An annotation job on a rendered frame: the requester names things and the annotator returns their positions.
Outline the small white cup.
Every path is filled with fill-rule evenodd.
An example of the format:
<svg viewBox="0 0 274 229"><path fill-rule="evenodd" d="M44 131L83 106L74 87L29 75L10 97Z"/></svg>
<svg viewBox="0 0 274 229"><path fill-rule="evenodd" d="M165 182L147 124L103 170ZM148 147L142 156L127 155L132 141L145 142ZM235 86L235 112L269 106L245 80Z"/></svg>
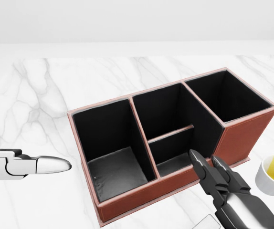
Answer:
<svg viewBox="0 0 274 229"><path fill-rule="evenodd" d="M274 196L274 180L268 176L267 169L273 159L273 156L264 158L260 164L255 177L257 187L265 194Z"/></svg>

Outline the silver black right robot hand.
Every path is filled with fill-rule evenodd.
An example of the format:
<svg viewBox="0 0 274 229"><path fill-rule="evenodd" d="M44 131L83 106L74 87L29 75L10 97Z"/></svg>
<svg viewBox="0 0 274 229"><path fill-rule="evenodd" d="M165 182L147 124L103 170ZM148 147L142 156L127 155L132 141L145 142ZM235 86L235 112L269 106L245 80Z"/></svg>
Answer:
<svg viewBox="0 0 274 229"><path fill-rule="evenodd" d="M196 150L189 151L200 185L213 197L215 215L225 229L274 229L274 214L265 203L250 193L250 187L239 173L219 157L210 166Z"/></svg>

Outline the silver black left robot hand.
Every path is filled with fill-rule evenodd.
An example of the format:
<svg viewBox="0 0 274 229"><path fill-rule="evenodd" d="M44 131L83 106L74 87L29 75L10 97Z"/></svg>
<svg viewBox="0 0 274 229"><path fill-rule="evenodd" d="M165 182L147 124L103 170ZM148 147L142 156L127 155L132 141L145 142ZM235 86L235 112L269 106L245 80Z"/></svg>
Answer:
<svg viewBox="0 0 274 229"><path fill-rule="evenodd" d="M0 180L20 180L31 174L70 170L69 161L53 156L30 157L20 149L0 149Z"/></svg>

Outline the red-brown desk caddy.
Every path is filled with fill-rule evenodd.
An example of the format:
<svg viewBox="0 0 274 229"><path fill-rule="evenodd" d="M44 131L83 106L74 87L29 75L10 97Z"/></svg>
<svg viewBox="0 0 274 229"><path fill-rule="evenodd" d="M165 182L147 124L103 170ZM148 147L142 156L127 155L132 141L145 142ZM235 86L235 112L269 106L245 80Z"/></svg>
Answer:
<svg viewBox="0 0 274 229"><path fill-rule="evenodd" d="M100 226L195 185L190 149L244 163L273 116L227 68L68 112Z"/></svg>

